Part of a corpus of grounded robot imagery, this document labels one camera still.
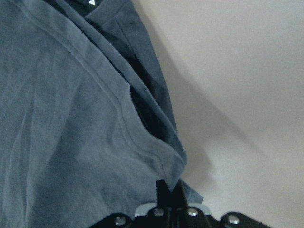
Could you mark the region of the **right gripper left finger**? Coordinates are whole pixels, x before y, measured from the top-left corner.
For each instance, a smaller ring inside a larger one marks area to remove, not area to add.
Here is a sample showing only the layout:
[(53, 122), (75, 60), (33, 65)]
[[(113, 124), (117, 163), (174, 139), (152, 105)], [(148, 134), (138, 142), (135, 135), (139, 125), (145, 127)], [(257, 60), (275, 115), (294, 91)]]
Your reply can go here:
[(165, 182), (165, 180), (156, 181), (157, 192), (157, 207), (158, 208), (170, 208), (171, 207), (171, 192)]

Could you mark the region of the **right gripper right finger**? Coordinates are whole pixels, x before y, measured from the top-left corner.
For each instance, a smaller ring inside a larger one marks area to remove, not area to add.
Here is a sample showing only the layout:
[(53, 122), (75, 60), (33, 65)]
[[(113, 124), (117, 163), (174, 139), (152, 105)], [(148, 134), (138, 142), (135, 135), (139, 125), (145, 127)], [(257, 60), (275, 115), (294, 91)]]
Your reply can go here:
[(177, 182), (171, 193), (171, 207), (174, 209), (188, 208), (188, 201), (181, 180)]

